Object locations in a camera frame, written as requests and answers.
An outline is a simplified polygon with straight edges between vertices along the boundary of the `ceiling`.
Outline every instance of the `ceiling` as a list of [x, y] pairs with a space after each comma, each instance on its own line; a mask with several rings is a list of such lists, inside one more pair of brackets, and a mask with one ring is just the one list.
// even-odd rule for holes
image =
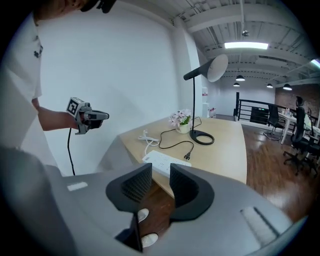
[[[320, 77], [316, 55], [296, 18], [278, 0], [148, 0], [182, 19], [208, 59], [227, 54], [224, 77], [254, 77], [272, 84]], [[247, 30], [249, 36], [242, 36]], [[225, 49], [224, 43], [268, 43], [267, 50]]]

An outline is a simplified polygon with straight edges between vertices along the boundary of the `black cable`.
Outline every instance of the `black cable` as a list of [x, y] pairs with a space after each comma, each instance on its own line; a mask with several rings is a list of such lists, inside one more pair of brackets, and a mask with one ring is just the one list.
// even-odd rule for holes
[[[197, 124], [195, 127], [197, 127], [197, 126], [199, 126], [199, 125], [202, 124], [201, 118], [198, 116], [198, 117], [196, 117], [195, 119], [197, 119], [197, 118], [199, 118], [200, 123]], [[161, 145], [161, 142], [162, 142], [162, 134], [167, 133], [167, 132], [171, 132], [171, 131], [174, 131], [174, 130], [175, 130], [175, 129], [171, 129], [171, 130], [165, 130], [165, 131], [161, 132], [161, 133], [160, 133], [160, 143], [159, 143], [158, 146], [159, 146], [159, 148], [162, 149], [162, 150], [167, 150], [167, 149], [171, 149], [171, 148], [173, 148], [173, 147], [175, 147], [175, 146], [177, 146], [177, 145], [179, 145], [179, 144], [181, 144], [181, 143], [189, 142], [189, 143], [192, 144], [192, 148], [191, 148], [191, 150], [184, 156], [185, 159], [189, 160], [189, 159], [190, 159], [190, 154], [191, 154], [192, 150], [193, 150], [194, 147], [195, 147], [195, 144], [194, 144], [192, 141], [190, 141], [190, 140], [184, 140], [184, 141], [181, 141], [181, 142], [179, 142], [179, 143], [177, 143], [177, 144], [174, 144], [174, 145], [168, 146], [168, 147], [161, 147], [161, 146], [160, 146], [160, 145]]]
[[69, 158], [70, 158], [70, 162], [71, 162], [71, 166], [72, 166], [73, 176], [76, 176], [76, 174], [75, 174], [75, 169], [74, 169], [74, 163], [72, 162], [71, 154], [70, 154], [70, 148], [69, 148], [70, 135], [71, 135], [71, 128], [70, 128], [70, 130], [69, 130], [69, 136], [68, 136], [68, 144], [67, 144], [67, 148], [68, 148]]

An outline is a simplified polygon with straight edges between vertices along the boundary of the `black desk lamp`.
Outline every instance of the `black desk lamp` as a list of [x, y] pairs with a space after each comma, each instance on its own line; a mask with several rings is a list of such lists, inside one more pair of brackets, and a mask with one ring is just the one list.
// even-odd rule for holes
[[[204, 131], [195, 130], [195, 107], [196, 107], [196, 82], [195, 77], [199, 75], [203, 75], [209, 82], [215, 82], [219, 80], [223, 74], [226, 72], [228, 67], [228, 57], [225, 54], [221, 54], [218, 57], [208, 61], [206, 64], [192, 70], [188, 74], [183, 76], [184, 80], [193, 79], [193, 115], [192, 115], [192, 130], [190, 131], [190, 137], [196, 143], [201, 145], [211, 145], [215, 142], [215, 138]], [[210, 142], [202, 142], [197, 139], [199, 136], [209, 137], [212, 141]]]

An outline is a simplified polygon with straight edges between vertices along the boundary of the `power cord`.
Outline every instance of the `power cord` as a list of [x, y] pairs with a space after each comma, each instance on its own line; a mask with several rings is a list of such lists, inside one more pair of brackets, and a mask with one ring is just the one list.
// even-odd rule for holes
[[160, 144], [159, 140], [156, 139], [156, 138], [151, 138], [151, 137], [147, 137], [147, 133], [148, 131], [147, 130], [143, 130], [143, 136], [139, 136], [138, 137], [138, 140], [141, 140], [141, 141], [146, 141], [147, 145], [144, 149], [144, 155], [146, 156], [147, 155], [147, 149], [149, 146], [151, 147], [155, 147], [155, 146], [158, 146]]
[[75, 174], [75, 169], [74, 169], [74, 163], [72, 162], [71, 154], [70, 154], [70, 148], [69, 148], [70, 135], [71, 135], [71, 128], [70, 128], [70, 130], [69, 130], [67, 148], [68, 148], [69, 158], [70, 158], [70, 162], [71, 162], [71, 166], [72, 166], [73, 176], [76, 176], [76, 174]]
[[[197, 119], [197, 118], [199, 118], [200, 123], [199, 123], [198, 125], [196, 125], [195, 127], [198, 127], [199, 125], [202, 124], [201, 118], [198, 116], [198, 117], [196, 117], [195, 119]], [[146, 141], [146, 143], [147, 143], [147, 146], [146, 146], [145, 149], [144, 149], [144, 155], [145, 155], [145, 156], [147, 155], [147, 149], [148, 149], [149, 146], [152, 146], [152, 147], [159, 146], [160, 149], [166, 150], [166, 149], [173, 148], [173, 147], [175, 147], [175, 146], [177, 146], [177, 145], [179, 145], [179, 144], [181, 144], [181, 143], [186, 143], [186, 142], [188, 142], [188, 143], [191, 143], [191, 144], [192, 144], [192, 148], [191, 148], [191, 150], [184, 156], [184, 159], [190, 160], [191, 152], [192, 152], [192, 150], [193, 150], [194, 147], [195, 147], [195, 144], [194, 144], [192, 141], [190, 141], [190, 140], [184, 140], [184, 141], [181, 141], [181, 142], [179, 142], [179, 143], [177, 143], [177, 144], [174, 144], [174, 145], [168, 146], [168, 147], [161, 147], [160, 144], [161, 144], [161, 142], [162, 142], [162, 134], [167, 133], [167, 132], [171, 132], [171, 131], [174, 131], [174, 130], [175, 130], [175, 129], [171, 129], [171, 130], [165, 130], [165, 131], [161, 132], [161, 134], [160, 134], [160, 141], [159, 141], [158, 139], [156, 139], [156, 138], [147, 137], [147, 133], [148, 133], [148, 132], [147, 132], [146, 130], [144, 130], [144, 131], [143, 131], [143, 136], [139, 136], [139, 138], [138, 138], [138, 140]]]
[[[197, 119], [197, 118], [199, 118], [199, 120], [200, 120], [200, 123], [199, 124], [197, 124], [194, 128], [196, 128], [196, 127], [198, 127], [199, 125], [201, 125], [202, 124], [202, 122], [201, 122], [201, 118], [198, 116], [198, 117], [196, 117], [195, 119]], [[181, 141], [181, 142], [179, 142], [179, 143], [177, 143], [177, 144], [174, 144], [174, 145], [172, 145], [172, 146], [168, 146], [168, 147], [161, 147], [160, 145], [161, 145], [161, 142], [162, 142], [162, 134], [164, 134], [164, 133], [167, 133], [167, 132], [171, 132], [171, 131], [174, 131], [175, 129], [171, 129], [171, 130], [166, 130], [166, 131], [163, 131], [163, 132], [161, 132], [160, 133], [160, 143], [159, 143], [159, 148], [160, 149], [162, 149], [162, 150], [166, 150], [166, 149], [171, 149], [171, 148], [173, 148], [173, 147], [175, 147], [175, 146], [177, 146], [177, 145], [179, 145], [179, 144], [181, 144], [181, 143], [185, 143], [185, 142], [188, 142], [188, 143], [191, 143], [192, 144], [192, 148], [191, 148], [191, 150], [184, 156], [184, 159], [186, 159], [186, 160], [190, 160], [190, 157], [191, 157], [191, 152], [192, 152], [192, 150], [194, 149], [194, 147], [195, 147], [195, 144], [192, 142], [192, 141], [190, 141], [190, 140], [184, 140], [184, 141]]]

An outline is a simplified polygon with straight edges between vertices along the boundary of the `hand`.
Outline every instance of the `hand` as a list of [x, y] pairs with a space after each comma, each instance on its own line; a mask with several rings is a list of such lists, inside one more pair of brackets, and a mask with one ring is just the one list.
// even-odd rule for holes
[[[75, 118], [68, 113], [66, 113], [66, 114], [67, 114], [67, 116], [66, 116], [67, 126], [69, 128], [78, 130], [78, 124], [77, 124]], [[83, 123], [84, 122], [84, 114], [83, 113], [80, 113], [80, 118], [81, 118], [81, 122]]]

